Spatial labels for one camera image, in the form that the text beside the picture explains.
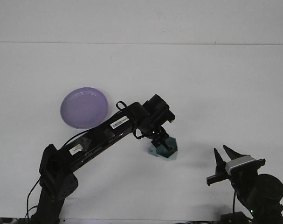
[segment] purple plate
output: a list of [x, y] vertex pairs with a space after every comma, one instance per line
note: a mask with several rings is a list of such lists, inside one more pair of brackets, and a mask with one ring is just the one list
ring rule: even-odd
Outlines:
[[62, 101], [63, 121], [74, 128], [96, 127], [105, 118], [108, 104], [105, 95], [97, 89], [83, 87], [69, 93]]

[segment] white label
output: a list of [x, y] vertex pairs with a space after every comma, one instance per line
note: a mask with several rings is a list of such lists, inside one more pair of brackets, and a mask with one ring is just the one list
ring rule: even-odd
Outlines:
[[71, 155], [75, 155], [76, 153], [78, 153], [79, 151], [82, 151], [82, 150], [83, 150], [83, 147], [80, 144], [78, 144], [78, 145], [74, 146], [73, 148], [71, 148], [69, 150], [69, 152], [71, 153]]
[[112, 129], [115, 129], [121, 124], [127, 122], [128, 120], [129, 118], [127, 118], [127, 116], [123, 116], [121, 119], [118, 119], [116, 122], [112, 123], [110, 126], [112, 127]]

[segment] wire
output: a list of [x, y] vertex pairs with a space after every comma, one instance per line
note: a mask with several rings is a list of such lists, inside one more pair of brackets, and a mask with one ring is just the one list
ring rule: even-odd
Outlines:
[[234, 201], [233, 201], [233, 214], [234, 214], [234, 217], [235, 217], [235, 196], [236, 196], [236, 190], [234, 192]]
[[33, 186], [33, 188], [30, 190], [30, 192], [29, 192], [29, 194], [28, 194], [28, 198], [27, 198], [27, 201], [26, 201], [26, 208], [27, 208], [27, 213], [26, 213], [26, 215], [28, 216], [28, 223], [29, 223], [29, 209], [28, 209], [28, 201], [29, 201], [29, 196], [30, 196], [30, 194], [31, 194], [31, 192], [33, 192], [33, 190], [35, 189], [35, 187], [37, 186], [37, 184], [40, 182], [40, 180], [41, 180], [41, 177], [38, 179], [38, 181], [34, 184], [34, 186]]
[[90, 130], [91, 130], [91, 129], [88, 129], [88, 130], [85, 130], [85, 131], [83, 131], [83, 132], [80, 132], [80, 133], [74, 135], [74, 136], [73, 136], [72, 138], [70, 138], [62, 147], [66, 146], [72, 139], [74, 139], [74, 138], [76, 138], [77, 136], [79, 136], [79, 135], [81, 135], [81, 134], [83, 134], [83, 133], [86, 133], [86, 132], [88, 132], [88, 131], [90, 131]]
[[118, 102], [117, 102], [117, 108], [118, 108], [120, 111], [122, 111], [122, 110], [123, 110], [123, 108], [120, 108], [118, 104], [123, 105], [123, 106], [124, 106], [124, 108], [126, 108], [126, 107], [127, 107], [127, 104], [125, 104], [123, 101], [118, 101]]
[[[35, 209], [35, 208], [38, 208], [38, 205], [31, 207], [28, 211], [30, 212], [32, 209]], [[23, 218], [23, 224], [25, 224], [25, 218], [26, 218], [26, 216], [27, 216], [27, 213], [26, 213], [26, 215], [25, 215], [24, 218]], [[20, 223], [21, 223], [21, 218], [19, 218], [19, 219], [17, 219], [17, 220], [18, 220], [18, 224], [20, 224]]]
[[213, 222], [209, 222], [209, 221], [188, 221], [185, 223], [175, 223], [175, 224], [201, 224], [201, 223], [214, 224]]

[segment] white surface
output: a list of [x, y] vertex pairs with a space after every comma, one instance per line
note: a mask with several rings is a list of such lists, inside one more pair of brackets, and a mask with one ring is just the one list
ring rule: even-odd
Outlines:
[[223, 144], [265, 158], [260, 173], [283, 182], [283, 46], [0, 43], [0, 217], [24, 215], [44, 148], [79, 132], [59, 108], [83, 86], [106, 94], [109, 116], [119, 100], [159, 94], [177, 117], [165, 129], [179, 154], [162, 160], [127, 136], [76, 171], [61, 217], [219, 220], [233, 190], [206, 177], [214, 147], [228, 159]]
[[0, 0], [0, 41], [283, 44], [283, 0]]

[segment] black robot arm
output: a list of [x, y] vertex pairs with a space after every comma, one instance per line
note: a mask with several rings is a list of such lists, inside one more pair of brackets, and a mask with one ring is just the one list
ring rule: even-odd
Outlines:
[[[129, 133], [138, 139], [147, 137], [155, 147], [163, 145], [170, 156], [174, 153], [165, 140], [169, 137], [162, 125], [175, 116], [167, 103], [158, 95], [143, 105], [136, 102], [114, 114], [101, 125], [57, 150], [49, 145], [43, 152], [39, 172], [42, 186], [37, 212], [31, 224], [57, 224], [64, 200], [78, 186], [73, 172], [121, 140]], [[139, 129], [141, 136], [136, 135]]]
[[[250, 155], [239, 154], [227, 146], [223, 147], [231, 161], [225, 162], [218, 151], [214, 149], [216, 174], [207, 178], [207, 184], [229, 179], [238, 200], [252, 214], [252, 223], [283, 224], [281, 214], [283, 206], [280, 204], [283, 197], [283, 184], [272, 175], [257, 173], [257, 170], [266, 161], [264, 159], [256, 160]], [[234, 216], [235, 214], [228, 214], [223, 218], [231, 218], [227, 223], [233, 224]]]

